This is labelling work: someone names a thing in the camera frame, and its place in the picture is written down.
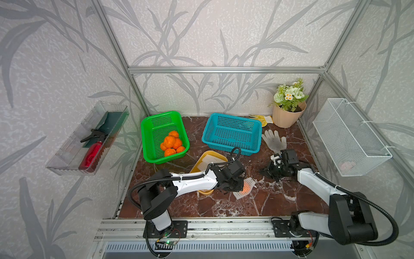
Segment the netted orange large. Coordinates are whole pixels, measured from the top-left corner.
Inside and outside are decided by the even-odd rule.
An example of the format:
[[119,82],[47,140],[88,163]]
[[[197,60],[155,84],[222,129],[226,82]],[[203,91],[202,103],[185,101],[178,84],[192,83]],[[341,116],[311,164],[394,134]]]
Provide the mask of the netted orange large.
[[234,197],[237,200],[239,200],[243,197],[248,196],[252,192],[255,185],[256,185],[256,181],[253,178],[249,177],[249,178],[244,179],[243,189],[239,192],[233,192]]

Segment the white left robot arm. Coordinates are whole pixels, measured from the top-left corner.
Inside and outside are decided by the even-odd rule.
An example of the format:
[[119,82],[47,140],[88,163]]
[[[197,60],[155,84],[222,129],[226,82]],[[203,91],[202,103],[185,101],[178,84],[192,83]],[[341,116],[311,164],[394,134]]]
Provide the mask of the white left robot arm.
[[238,160],[210,163],[205,170],[188,174],[162,169],[135,187],[139,199],[137,204],[144,219],[163,233],[173,227],[168,208],[177,197],[201,190],[242,191],[244,173],[245,167]]

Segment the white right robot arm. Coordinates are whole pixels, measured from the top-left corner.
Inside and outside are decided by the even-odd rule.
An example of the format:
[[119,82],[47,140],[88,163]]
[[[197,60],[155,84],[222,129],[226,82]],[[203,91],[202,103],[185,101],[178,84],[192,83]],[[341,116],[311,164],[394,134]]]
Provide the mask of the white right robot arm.
[[297,180],[306,186],[329,207],[327,214],[307,210],[293,212],[289,221],[290,232],[299,236],[304,231],[314,231],[334,239],[341,245],[374,241],[377,227],[369,204],[362,193],[351,196],[327,179],[322,178],[313,166],[298,159],[294,150],[282,150],[271,156],[270,163],[260,170],[268,179]]

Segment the grey knit work glove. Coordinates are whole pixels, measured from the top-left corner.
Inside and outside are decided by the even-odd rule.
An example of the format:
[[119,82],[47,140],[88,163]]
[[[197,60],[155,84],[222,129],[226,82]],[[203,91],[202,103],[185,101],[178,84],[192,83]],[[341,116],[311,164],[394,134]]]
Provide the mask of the grey knit work glove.
[[279,132],[276,130],[266,130],[264,134],[262,134],[262,139],[274,154],[280,154],[282,150],[287,149],[286,137],[280,137]]

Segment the yellow plastic tray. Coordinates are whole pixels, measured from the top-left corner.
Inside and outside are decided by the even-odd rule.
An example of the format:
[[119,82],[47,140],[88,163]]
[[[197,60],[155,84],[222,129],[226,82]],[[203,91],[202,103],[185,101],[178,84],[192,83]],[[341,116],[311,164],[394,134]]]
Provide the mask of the yellow plastic tray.
[[227,161],[228,159],[225,156],[215,151],[206,151],[201,155],[195,166],[191,169],[190,173],[205,171],[210,163],[224,163]]

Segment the teal plastic basket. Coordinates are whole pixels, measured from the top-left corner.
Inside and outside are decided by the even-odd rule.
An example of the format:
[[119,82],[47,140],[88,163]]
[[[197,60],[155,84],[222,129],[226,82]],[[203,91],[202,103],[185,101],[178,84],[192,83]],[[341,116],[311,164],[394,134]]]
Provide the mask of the teal plastic basket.
[[260,151],[262,123],[250,118],[213,113],[205,126],[202,141],[211,149],[230,152],[239,147],[242,155]]

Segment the beige ribbed flower pot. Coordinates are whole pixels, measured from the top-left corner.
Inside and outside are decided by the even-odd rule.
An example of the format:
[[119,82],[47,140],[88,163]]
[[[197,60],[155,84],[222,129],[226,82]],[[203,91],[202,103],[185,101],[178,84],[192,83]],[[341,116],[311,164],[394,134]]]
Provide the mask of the beige ribbed flower pot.
[[306,107],[306,103],[303,102],[297,106],[299,111],[289,112],[275,105],[273,107],[272,114],[273,123],[280,128],[289,128],[293,124],[295,124],[297,120],[299,120],[299,118],[303,115],[304,111],[306,110]]

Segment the yellow dotted work glove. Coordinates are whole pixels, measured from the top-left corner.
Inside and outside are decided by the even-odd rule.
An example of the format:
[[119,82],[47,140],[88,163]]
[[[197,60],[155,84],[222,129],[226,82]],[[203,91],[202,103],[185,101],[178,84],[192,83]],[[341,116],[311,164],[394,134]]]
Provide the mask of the yellow dotted work glove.
[[261,122],[262,127],[266,127],[268,124],[273,124],[273,119],[271,116],[250,114],[249,117],[253,120]]

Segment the white green artificial flowers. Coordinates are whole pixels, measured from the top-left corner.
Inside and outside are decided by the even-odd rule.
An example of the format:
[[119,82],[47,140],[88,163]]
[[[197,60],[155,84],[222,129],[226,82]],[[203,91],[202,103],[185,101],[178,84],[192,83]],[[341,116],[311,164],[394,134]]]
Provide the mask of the white green artificial flowers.
[[302,111],[303,109],[299,105],[305,103],[309,97],[305,94],[303,84],[303,79],[299,78],[292,85],[279,85],[273,96],[273,102],[268,107],[277,106],[287,112]]

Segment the green plastic basket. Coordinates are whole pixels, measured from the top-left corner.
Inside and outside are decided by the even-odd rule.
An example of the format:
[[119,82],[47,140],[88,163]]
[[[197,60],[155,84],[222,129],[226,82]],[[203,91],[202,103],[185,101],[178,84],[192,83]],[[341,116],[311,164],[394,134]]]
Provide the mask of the green plastic basket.
[[[177,131],[179,139],[185,147],[185,151],[165,157],[160,144],[171,131]],[[152,164],[164,164],[185,156],[190,147],[181,115],[176,111],[161,113],[147,117],[141,122],[141,133],[143,141],[143,157]]]

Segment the dark green trowel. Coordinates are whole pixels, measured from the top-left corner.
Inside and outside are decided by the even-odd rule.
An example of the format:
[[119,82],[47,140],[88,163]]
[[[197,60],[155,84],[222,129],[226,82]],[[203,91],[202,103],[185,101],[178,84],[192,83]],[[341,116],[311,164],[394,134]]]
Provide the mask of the dark green trowel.
[[[117,132],[126,118],[129,116],[128,112],[106,112],[102,120],[99,122],[96,130],[100,130],[107,134],[107,137],[112,137]],[[89,148],[97,138],[93,138],[83,144],[83,148]]]

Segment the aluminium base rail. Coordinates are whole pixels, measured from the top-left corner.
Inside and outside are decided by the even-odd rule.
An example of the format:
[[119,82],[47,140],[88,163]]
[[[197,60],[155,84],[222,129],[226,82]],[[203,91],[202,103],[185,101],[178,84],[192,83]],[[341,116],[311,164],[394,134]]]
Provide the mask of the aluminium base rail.
[[293,231],[287,217],[176,218],[168,237],[162,237],[144,219],[103,220],[88,254],[89,259],[147,254],[165,259],[185,253],[286,252],[306,258],[320,236]]

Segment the clear plastic wall shelf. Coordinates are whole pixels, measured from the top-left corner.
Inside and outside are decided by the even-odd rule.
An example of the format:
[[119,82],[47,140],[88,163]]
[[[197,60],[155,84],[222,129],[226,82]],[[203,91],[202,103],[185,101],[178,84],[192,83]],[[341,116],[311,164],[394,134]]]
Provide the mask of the clear plastic wall shelf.
[[46,168],[59,176],[95,175],[128,116],[126,105],[97,102]]

